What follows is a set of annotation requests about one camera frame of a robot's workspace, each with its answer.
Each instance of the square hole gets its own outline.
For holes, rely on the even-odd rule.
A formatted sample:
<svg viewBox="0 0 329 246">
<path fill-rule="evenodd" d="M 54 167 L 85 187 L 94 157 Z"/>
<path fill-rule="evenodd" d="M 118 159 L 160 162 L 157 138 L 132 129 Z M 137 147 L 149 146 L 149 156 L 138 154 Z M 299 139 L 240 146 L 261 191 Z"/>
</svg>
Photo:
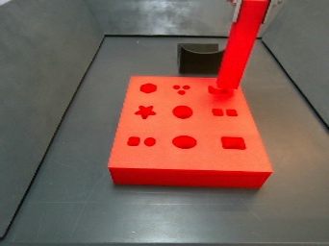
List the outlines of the square hole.
<svg viewBox="0 0 329 246">
<path fill-rule="evenodd" d="M 225 110 L 227 116 L 237 116 L 237 113 L 235 110 Z"/>
<path fill-rule="evenodd" d="M 212 115 L 213 116 L 221 116 L 223 115 L 221 109 L 212 109 Z"/>
<path fill-rule="evenodd" d="M 220 138 L 220 144 L 223 149 L 244 150 L 245 144 L 241 137 L 223 136 Z"/>
</svg>

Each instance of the gray wall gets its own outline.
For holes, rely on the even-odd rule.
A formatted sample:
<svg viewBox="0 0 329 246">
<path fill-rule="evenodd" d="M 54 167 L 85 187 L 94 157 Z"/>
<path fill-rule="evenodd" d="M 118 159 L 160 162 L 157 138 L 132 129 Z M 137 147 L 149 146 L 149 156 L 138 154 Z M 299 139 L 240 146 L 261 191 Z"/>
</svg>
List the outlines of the gray wall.
<svg viewBox="0 0 329 246">
<path fill-rule="evenodd" d="M 233 7 L 227 0 L 85 0 L 105 35 L 227 37 Z M 272 9 L 259 36 L 279 12 Z"/>
<path fill-rule="evenodd" d="M 101 39 L 82 0 L 0 7 L 0 237 Z"/>
<path fill-rule="evenodd" d="M 288 0 L 263 41 L 329 127 L 327 25 L 327 0 Z"/>
</svg>

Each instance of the hole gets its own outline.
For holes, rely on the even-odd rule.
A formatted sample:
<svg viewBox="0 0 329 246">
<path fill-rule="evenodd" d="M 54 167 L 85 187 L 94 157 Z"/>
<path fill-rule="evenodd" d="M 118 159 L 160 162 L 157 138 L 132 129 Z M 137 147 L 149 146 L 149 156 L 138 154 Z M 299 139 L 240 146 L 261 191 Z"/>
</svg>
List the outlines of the hole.
<svg viewBox="0 0 329 246">
<path fill-rule="evenodd" d="M 152 111 L 152 106 L 138 106 L 138 110 L 134 111 L 134 114 L 140 115 L 142 119 L 146 119 L 149 115 L 156 115 L 154 111 Z"/>
<path fill-rule="evenodd" d="M 156 91 L 156 85 L 146 83 L 140 86 L 140 91 L 142 93 L 152 93 Z"/>
<path fill-rule="evenodd" d="M 220 144 L 223 149 L 244 150 L 245 144 L 240 137 L 223 136 L 220 138 Z"/>
<path fill-rule="evenodd" d="M 179 135 L 172 139 L 172 144 L 180 149 L 191 149 L 196 145 L 196 140 L 188 135 Z"/>
<path fill-rule="evenodd" d="M 172 114 L 179 119 L 185 119 L 192 115 L 192 109 L 188 106 L 176 106 L 172 109 Z"/>
<path fill-rule="evenodd" d="M 140 143 L 140 138 L 136 136 L 129 136 L 128 137 L 128 141 L 126 141 L 126 145 L 128 146 L 138 146 Z"/>
<path fill-rule="evenodd" d="M 148 137 L 145 140 L 144 140 L 144 144 L 145 144 L 145 146 L 152 146 L 153 144 L 154 144 L 154 142 L 156 142 L 156 140 L 154 140 L 154 138 L 152 138 L 152 137 Z"/>
<path fill-rule="evenodd" d="M 215 88 L 208 86 L 208 93 L 213 95 L 232 95 L 232 89 L 228 88 Z"/>
<path fill-rule="evenodd" d="M 227 116 L 237 116 L 237 113 L 235 110 L 225 110 Z"/>
<path fill-rule="evenodd" d="M 212 115 L 213 116 L 221 116 L 223 115 L 221 109 L 212 109 Z"/>
</svg>

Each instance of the black object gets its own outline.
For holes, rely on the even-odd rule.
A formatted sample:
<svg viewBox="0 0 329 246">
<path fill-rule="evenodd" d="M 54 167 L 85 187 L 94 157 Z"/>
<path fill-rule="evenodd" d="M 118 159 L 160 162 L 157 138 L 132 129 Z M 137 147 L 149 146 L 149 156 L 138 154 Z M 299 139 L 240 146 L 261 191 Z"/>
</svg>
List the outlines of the black object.
<svg viewBox="0 0 329 246">
<path fill-rule="evenodd" d="M 179 43 L 180 73 L 216 74 L 223 51 L 216 43 Z"/>
</svg>

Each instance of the red foam block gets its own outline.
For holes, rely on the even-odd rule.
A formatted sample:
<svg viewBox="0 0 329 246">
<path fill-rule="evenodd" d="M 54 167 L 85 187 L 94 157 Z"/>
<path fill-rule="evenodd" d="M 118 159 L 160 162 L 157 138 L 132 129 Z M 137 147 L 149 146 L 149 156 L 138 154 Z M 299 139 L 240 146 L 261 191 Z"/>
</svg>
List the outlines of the red foam block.
<svg viewBox="0 0 329 246">
<path fill-rule="evenodd" d="M 108 167 L 117 185 L 257 188 L 272 173 L 240 89 L 132 77 Z"/>
</svg>

